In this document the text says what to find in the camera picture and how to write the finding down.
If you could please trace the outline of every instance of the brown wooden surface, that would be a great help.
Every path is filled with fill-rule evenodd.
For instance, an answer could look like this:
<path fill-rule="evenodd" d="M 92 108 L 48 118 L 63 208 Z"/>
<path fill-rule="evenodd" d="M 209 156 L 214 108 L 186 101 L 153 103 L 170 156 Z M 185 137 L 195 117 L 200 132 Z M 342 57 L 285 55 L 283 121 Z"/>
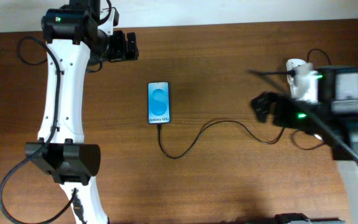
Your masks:
<path fill-rule="evenodd" d="M 185 158 L 164 157 L 157 128 L 147 123 L 147 84 L 169 81 L 172 123 L 164 125 L 169 153 L 181 153 L 214 118 L 242 121 L 262 139 L 280 128 L 256 122 L 250 100 L 273 90 L 247 69 L 283 70 L 309 49 L 327 51 L 335 64 L 358 67 L 358 20 L 277 22 L 220 26 L 124 29 L 136 32 L 140 57 L 107 63 L 86 75 L 83 126 L 87 143 L 102 150 L 98 189 L 113 222 L 207 223 L 301 212 L 311 218 L 349 221 L 346 192 L 328 147 L 302 151 L 286 130 L 274 146 L 252 139 L 233 124 L 208 130 Z M 29 67 L 16 55 L 24 35 L 0 34 L 0 181 L 24 158 L 24 143 L 37 137 L 44 112 L 47 66 Z M 35 60 L 42 49 L 27 43 Z M 319 53 L 316 66 L 326 61 Z M 286 86 L 283 78 L 277 80 Z M 301 145 L 316 140 L 299 136 Z M 6 186 L 11 213 L 39 222 L 67 199 L 50 176 L 28 164 Z M 66 212 L 57 223 L 73 223 Z M 8 223 L 0 212 L 0 223 Z"/>

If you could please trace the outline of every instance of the white wall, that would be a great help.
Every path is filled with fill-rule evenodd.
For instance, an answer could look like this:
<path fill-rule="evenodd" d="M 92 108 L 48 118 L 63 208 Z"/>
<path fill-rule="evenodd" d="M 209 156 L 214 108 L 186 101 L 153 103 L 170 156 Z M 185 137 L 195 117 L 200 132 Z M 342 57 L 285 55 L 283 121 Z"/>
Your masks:
<path fill-rule="evenodd" d="M 41 30 L 47 9 L 65 2 L 0 0 L 0 32 Z M 120 13 L 119 27 L 358 18 L 358 0 L 112 0 L 112 4 Z"/>

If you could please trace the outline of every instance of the smartphone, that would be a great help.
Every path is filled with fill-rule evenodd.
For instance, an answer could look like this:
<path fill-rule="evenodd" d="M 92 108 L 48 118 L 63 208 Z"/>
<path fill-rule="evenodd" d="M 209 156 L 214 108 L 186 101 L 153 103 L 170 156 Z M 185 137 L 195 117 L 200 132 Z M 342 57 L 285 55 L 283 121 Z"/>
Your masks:
<path fill-rule="evenodd" d="M 171 121 L 168 82 L 149 83 L 149 124 Z"/>

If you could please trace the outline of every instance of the letter s logo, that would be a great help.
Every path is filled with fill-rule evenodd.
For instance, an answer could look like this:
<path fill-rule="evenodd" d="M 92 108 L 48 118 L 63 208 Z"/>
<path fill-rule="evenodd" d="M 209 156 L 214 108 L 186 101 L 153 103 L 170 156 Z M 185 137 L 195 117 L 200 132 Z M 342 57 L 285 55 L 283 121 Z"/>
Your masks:
<path fill-rule="evenodd" d="M 164 91 L 160 89 L 154 90 L 150 101 L 151 111 L 154 115 L 161 116 L 167 111 L 167 106 L 164 101 Z"/>

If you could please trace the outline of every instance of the phone screen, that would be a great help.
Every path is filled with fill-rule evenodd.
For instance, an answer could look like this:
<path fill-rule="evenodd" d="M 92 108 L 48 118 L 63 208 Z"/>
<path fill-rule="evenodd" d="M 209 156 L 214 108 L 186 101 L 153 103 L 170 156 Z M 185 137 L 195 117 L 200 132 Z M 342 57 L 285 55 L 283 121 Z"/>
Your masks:
<path fill-rule="evenodd" d="M 149 124 L 169 123 L 168 82 L 149 83 Z"/>

